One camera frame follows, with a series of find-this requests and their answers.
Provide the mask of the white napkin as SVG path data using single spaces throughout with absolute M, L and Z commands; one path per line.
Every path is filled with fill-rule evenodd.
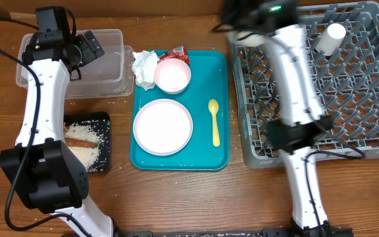
M 133 56 L 132 71 L 136 77 L 136 85 L 145 91 L 153 89 L 155 87 L 155 69 L 159 60 L 156 52 L 133 52 Z

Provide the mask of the red snack wrapper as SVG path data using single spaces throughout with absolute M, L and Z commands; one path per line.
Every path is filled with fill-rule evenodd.
M 158 62 L 160 63 L 167 59 L 179 59 L 185 62 L 187 65 L 190 64 L 188 50 L 183 45 L 180 45 L 174 49 L 171 49 L 170 51 L 167 51 L 166 53 L 163 53 L 161 56 L 159 56 Z

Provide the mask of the pink bowl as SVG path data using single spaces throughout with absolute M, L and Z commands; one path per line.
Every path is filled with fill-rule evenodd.
M 191 80 L 190 67 L 179 59 L 160 62 L 154 74 L 156 86 L 168 94 L 183 92 Z

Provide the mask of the orange carrot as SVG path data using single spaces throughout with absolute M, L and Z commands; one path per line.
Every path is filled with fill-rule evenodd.
M 97 144 L 85 140 L 78 140 L 75 138 L 65 138 L 65 144 L 68 147 L 84 147 L 84 148 L 96 148 Z

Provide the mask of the white cup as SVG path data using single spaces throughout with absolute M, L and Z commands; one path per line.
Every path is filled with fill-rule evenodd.
M 338 23 L 330 24 L 320 35 L 315 50 L 323 52 L 325 57 L 332 56 L 340 48 L 341 43 L 346 36 L 346 29 Z

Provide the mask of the yellow plastic spoon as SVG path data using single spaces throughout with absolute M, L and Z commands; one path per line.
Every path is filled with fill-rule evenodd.
M 218 124 L 217 124 L 217 113 L 219 110 L 219 105 L 217 100 L 211 99 L 208 104 L 209 112 L 212 116 L 212 124 L 213 124 L 213 145 L 215 147 L 218 147 L 220 145 L 220 134 L 218 131 Z

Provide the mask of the white rice pile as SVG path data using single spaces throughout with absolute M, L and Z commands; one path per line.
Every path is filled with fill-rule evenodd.
M 87 172 L 101 172 L 110 167 L 110 135 L 110 122 L 107 119 L 64 123 L 66 145 Z

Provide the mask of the white pink plate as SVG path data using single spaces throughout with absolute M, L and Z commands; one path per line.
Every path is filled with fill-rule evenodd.
M 144 105 L 133 122 L 133 135 L 146 152 L 172 155 L 182 150 L 193 133 L 190 112 L 172 99 L 156 99 Z

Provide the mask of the pale green bowl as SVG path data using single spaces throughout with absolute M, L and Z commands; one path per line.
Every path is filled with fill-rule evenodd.
M 244 47 L 256 47 L 265 42 L 265 37 L 262 35 L 254 34 L 253 32 L 236 32 L 232 36 L 232 41 L 235 44 L 242 45 Z

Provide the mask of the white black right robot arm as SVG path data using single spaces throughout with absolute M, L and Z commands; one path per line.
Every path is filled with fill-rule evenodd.
M 315 138 L 332 127 L 313 87 L 307 62 L 306 32 L 296 1 L 225 1 L 214 32 L 245 45 L 260 36 L 280 96 L 280 116 L 265 124 L 272 146 L 284 162 L 292 198 L 295 236 L 333 236 L 322 206 L 316 173 Z

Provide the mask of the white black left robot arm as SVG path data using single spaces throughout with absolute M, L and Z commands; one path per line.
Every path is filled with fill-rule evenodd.
M 27 71 L 24 119 L 12 149 L 0 154 L 11 183 L 28 209 L 63 220 L 79 236 L 121 236 L 114 221 L 89 196 L 84 165 L 64 140 L 64 99 L 71 73 L 103 55 L 91 32 L 76 33 L 63 7 L 36 10 L 38 31 L 20 64 Z

